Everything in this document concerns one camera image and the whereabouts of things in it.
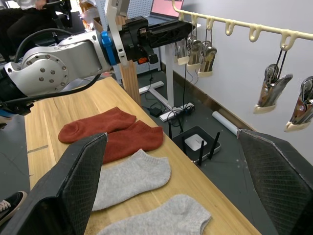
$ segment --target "white desk leg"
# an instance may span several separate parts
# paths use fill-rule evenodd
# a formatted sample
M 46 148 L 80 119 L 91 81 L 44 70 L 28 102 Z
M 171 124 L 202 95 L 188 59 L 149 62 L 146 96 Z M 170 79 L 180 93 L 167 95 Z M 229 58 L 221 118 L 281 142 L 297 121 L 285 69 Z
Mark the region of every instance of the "white desk leg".
M 174 83 L 173 83 L 173 44 L 165 45 L 166 53 L 166 81 L 168 104 L 174 106 Z

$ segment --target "laptop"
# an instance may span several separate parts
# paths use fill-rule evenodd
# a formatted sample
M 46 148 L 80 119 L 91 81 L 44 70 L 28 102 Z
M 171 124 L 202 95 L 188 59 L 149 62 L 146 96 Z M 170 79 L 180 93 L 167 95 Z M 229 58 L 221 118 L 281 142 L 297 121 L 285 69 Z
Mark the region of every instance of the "laptop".
M 175 6 L 181 10 L 184 0 L 175 0 Z M 149 25 L 160 24 L 178 19 L 178 12 L 172 7 L 172 0 L 153 0 L 150 15 L 145 17 Z

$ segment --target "shoe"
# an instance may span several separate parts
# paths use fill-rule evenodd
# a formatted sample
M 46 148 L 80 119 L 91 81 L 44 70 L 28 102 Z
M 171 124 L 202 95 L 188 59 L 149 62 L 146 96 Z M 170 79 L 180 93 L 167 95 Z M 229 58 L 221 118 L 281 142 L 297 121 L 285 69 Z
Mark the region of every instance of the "shoe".
M 0 226 L 15 214 L 26 196 L 26 192 L 18 191 L 0 202 Z

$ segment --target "robotic arm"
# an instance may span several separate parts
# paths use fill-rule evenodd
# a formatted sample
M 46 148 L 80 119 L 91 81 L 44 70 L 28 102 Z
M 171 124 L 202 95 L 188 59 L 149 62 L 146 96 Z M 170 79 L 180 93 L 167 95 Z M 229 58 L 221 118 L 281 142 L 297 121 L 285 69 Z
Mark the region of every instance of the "robotic arm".
M 54 47 L 35 47 L 21 63 L 10 62 L 0 69 L 0 128 L 14 115 L 29 114 L 38 100 L 70 94 L 60 91 L 75 79 L 111 71 L 119 63 L 126 66 L 130 60 L 157 63 L 153 48 L 180 41 L 192 30 L 182 21 L 148 26 L 143 17 L 128 19 L 118 28 L 115 16 L 125 15 L 127 7 L 120 0 L 107 2 L 106 8 L 113 9 L 107 14 L 111 31 L 82 33 Z

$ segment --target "wooden tabletop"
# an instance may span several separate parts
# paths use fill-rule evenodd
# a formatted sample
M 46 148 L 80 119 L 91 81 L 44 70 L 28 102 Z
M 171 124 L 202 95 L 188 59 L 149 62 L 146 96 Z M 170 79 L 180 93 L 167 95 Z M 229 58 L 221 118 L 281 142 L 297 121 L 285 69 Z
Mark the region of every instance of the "wooden tabletop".
M 113 107 L 136 115 L 151 127 L 152 119 L 112 79 L 98 81 L 86 91 L 39 101 L 25 117 L 30 187 L 49 171 L 62 156 L 67 144 L 58 141 L 61 128 L 72 121 L 102 113 Z M 85 234 L 94 235 L 111 223 L 159 207 L 180 193 L 195 198 L 212 214 L 204 234 L 259 234 L 253 225 L 217 189 L 186 155 L 164 135 L 163 145 L 148 152 L 156 157 L 168 157 L 172 175 L 159 188 L 137 195 L 105 210 L 92 212 Z M 108 168 L 125 159 L 103 165 Z

